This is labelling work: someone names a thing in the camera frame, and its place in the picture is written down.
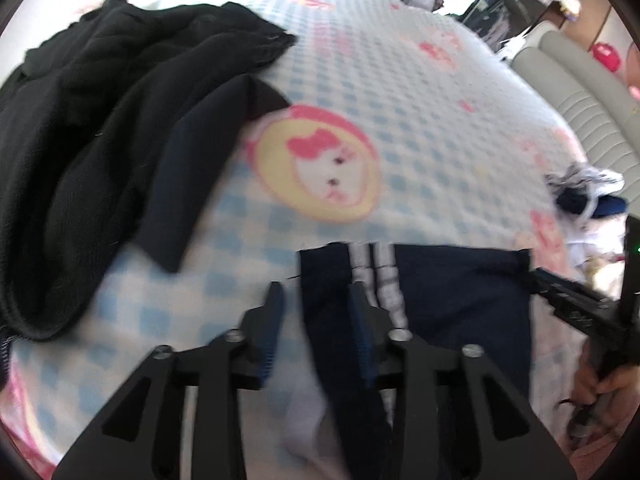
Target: white stripe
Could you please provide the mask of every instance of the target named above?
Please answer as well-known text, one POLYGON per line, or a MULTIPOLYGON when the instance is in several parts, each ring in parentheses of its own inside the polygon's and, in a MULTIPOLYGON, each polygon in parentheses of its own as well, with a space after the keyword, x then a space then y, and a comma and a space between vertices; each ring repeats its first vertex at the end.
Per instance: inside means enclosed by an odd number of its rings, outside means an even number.
POLYGON ((369 245, 349 244, 349 259, 353 282, 363 282, 367 299, 371 306, 378 306, 374 288, 373 269, 370 266, 369 245))
POLYGON ((378 272, 380 306, 389 311, 391 321, 396 328, 408 328, 394 248, 390 244, 376 244, 374 254, 378 266, 376 270, 378 272))

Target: cartoon cat face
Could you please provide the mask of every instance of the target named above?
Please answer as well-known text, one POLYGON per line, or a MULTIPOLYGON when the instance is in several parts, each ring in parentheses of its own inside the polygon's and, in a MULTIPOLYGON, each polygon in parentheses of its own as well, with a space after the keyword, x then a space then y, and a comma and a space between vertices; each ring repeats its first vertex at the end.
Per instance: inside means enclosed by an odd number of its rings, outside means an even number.
POLYGON ((307 138, 287 142, 300 182, 314 196, 332 204, 352 206, 362 200, 366 161, 329 130, 318 128, 307 138))

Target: gray sofa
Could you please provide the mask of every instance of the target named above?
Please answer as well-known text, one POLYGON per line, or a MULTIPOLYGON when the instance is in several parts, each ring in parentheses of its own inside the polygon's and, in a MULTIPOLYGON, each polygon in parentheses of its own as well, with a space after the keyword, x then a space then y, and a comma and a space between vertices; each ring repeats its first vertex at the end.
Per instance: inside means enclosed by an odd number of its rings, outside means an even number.
POLYGON ((558 31, 547 25, 530 36, 511 67, 564 116, 591 164, 624 175, 620 194, 640 215, 640 102, 558 31))

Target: blue cloth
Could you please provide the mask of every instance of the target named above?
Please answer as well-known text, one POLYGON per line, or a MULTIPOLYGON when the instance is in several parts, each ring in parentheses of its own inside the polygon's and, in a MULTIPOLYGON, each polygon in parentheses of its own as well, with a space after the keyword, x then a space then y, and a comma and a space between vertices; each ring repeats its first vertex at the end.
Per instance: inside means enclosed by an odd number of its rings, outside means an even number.
MULTIPOLYGON (((409 329, 444 348, 483 346, 528 398, 529 252, 409 245, 393 249, 409 329)), ((377 480, 390 428, 380 394, 366 387, 358 366, 348 314, 350 248, 334 243, 299 254, 305 329, 347 468, 353 480, 377 480)), ((375 254, 369 246, 373 269, 379 267, 375 254)), ((380 280, 374 275, 376 288, 380 280)))
MULTIPOLYGON (((587 201, 585 194, 567 187, 556 199, 556 204, 567 213, 579 215, 587 207, 587 201)), ((606 218, 620 213, 626 213, 626 200, 621 196, 604 195, 598 198, 598 205, 591 218, 606 218)))

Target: bed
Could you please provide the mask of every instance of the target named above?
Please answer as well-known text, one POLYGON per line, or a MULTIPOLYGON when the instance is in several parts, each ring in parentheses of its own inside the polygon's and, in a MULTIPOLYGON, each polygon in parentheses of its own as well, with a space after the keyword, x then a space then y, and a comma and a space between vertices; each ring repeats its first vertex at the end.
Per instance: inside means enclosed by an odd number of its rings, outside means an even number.
MULTIPOLYGON (((179 274, 127 246, 71 332, 15 343, 0 417, 43 478, 151 348, 206 344, 261 304, 271 281, 284 282, 291 301, 267 389, 241 399, 248 477, 336 476, 282 439, 292 394, 312 376, 295 306, 298 250, 335 240, 533 248, 537 265, 572 275, 543 175, 584 153, 562 116, 478 37, 396 0, 233 1, 299 36, 260 74, 293 106, 246 126, 179 274), (314 207, 321 191, 311 177, 273 179, 265 169, 263 134, 296 121, 342 124, 365 153, 329 213, 314 207)), ((531 308, 530 402, 558 435, 567 412, 556 403, 569 393, 581 338, 542 302, 531 308)))

